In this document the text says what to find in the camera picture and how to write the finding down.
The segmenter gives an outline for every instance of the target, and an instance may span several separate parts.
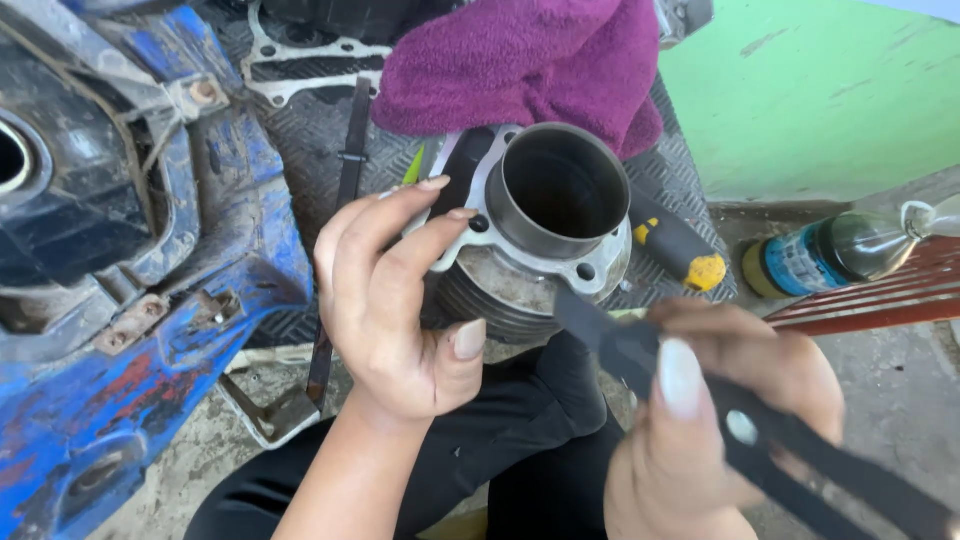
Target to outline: oil bottle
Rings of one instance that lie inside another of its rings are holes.
[[[872,282],[896,272],[934,234],[960,236],[960,195],[936,208],[910,201],[900,215],[851,210],[767,238],[744,254],[744,278],[775,299]]]

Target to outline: black rubber mat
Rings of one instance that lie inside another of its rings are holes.
[[[247,22],[247,8],[228,1],[207,0],[195,2],[193,7],[209,22],[236,63],[250,53],[252,34]],[[294,44],[286,37],[294,35],[291,28],[270,21],[266,13],[261,22],[268,35],[278,41]],[[317,35],[312,43],[321,44]],[[304,60],[264,64],[255,70],[265,80],[306,79],[335,75],[376,67],[380,60],[356,61]],[[341,162],[337,151],[343,148],[350,113],[349,96],[352,88],[304,90],[296,94],[283,109],[275,109],[260,100],[259,112],[277,150],[283,156],[286,178],[293,194],[294,214],[300,225],[303,243],[311,249],[320,228],[334,209],[340,179]],[[670,96],[660,76],[651,95],[663,116],[663,135],[651,150],[625,162],[633,184],[669,209],[687,219],[710,241],[720,253],[726,246],[717,236],[707,211],[700,178],[677,121]],[[420,148],[421,139],[394,135],[371,125],[368,131],[367,152],[370,161],[364,167],[360,193],[366,195],[383,191],[398,184]],[[619,288],[603,303],[607,309],[648,307],[659,298],[692,294],[684,290],[648,257],[634,250],[627,276]],[[736,296],[732,275],[706,293],[712,301],[729,300]],[[431,313],[429,324],[442,326],[447,321],[427,306]],[[270,347],[308,343],[313,340],[317,325],[316,301],[306,312],[281,312],[268,317],[257,329],[248,347]]]

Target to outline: blue bottle label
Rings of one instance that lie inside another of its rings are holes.
[[[773,281],[786,293],[806,296],[850,284],[830,268],[814,247],[814,234],[823,222],[771,238],[764,250]]]

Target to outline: concrete floor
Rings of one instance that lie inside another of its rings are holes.
[[[945,189],[960,186],[960,167],[859,205],[887,209],[921,193],[938,202]],[[717,209],[714,221],[735,254],[740,240],[789,229],[818,218],[818,211],[778,213],[773,210]],[[761,302],[741,289],[738,303],[759,314],[779,307]],[[960,506],[960,345],[951,323],[922,324],[883,331],[865,331],[817,338],[843,385],[847,398],[845,446],[900,473],[925,491]],[[488,358],[509,357],[519,348],[489,344]],[[254,367],[235,376],[258,403],[266,403],[294,381],[306,379],[305,367]],[[601,381],[621,424],[630,421],[627,394],[606,374]],[[351,382],[343,365],[335,364],[328,394],[335,413]],[[259,453],[259,447],[219,395],[211,393],[197,407],[170,447],[147,471],[144,487],[90,538],[95,540],[180,539],[206,494],[232,470]],[[823,482],[815,489],[880,538],[897,538],[876,516],[846,493]],[[486,502],[485,489],[461,504]],[[747,512],[760,538],[813,538],[803,525],[766,503]]]

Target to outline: green wall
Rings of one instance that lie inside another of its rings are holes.
[[[960,163],[960,26],[853,0],[714,2],[660,55],[708,200],[846,202]]]

